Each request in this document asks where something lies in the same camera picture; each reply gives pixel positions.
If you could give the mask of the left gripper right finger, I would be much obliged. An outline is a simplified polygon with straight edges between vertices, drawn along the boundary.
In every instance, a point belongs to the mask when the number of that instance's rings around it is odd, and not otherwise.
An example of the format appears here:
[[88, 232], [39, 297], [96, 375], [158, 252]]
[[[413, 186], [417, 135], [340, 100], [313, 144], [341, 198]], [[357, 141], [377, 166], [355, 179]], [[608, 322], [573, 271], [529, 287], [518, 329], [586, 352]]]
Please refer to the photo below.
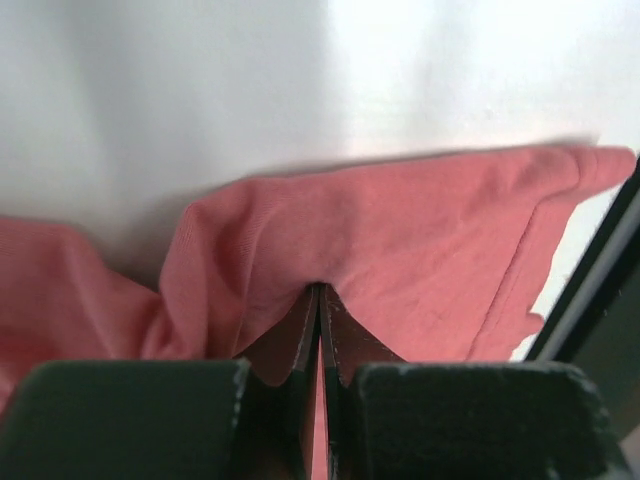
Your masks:
[[319, 289], [331, 479], [629, 479], [595, 385], [554, 362], [410, 363]]

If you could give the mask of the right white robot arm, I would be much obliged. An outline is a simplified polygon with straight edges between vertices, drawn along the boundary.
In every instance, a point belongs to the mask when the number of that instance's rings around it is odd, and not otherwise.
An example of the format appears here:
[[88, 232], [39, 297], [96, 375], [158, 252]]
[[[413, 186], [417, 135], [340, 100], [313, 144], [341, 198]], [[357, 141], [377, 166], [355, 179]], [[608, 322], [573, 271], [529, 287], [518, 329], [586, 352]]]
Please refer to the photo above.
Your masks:
[[639, 172], [624, 183], [527, 361], [582, 370], [620, 440], [639, 427]]

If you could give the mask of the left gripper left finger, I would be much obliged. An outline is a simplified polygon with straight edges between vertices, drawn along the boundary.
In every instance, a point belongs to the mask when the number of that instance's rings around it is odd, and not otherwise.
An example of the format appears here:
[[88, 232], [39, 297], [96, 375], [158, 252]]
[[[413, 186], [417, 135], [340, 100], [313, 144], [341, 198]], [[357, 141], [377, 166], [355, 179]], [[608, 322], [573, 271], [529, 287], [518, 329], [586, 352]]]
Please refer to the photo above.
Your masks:
[[319, 290], [236, 357], [56, 361], [1, 418], [5, 479], [307, 479]]

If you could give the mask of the pink t shirt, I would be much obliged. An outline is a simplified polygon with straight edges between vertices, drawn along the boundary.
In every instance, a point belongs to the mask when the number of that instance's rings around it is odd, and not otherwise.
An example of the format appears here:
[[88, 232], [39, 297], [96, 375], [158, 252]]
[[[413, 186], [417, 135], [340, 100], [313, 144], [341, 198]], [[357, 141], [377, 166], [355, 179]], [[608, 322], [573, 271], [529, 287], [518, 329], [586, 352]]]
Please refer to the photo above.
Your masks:
[[621, 147], [532, 147], [241, 180], [186, 208], [157, 290], [69, 226], [5, 217], [1, 418], [49, 362], [234, 358], [310, 286], [407, 362], [512, 363], [574, 209], [635, 167]]

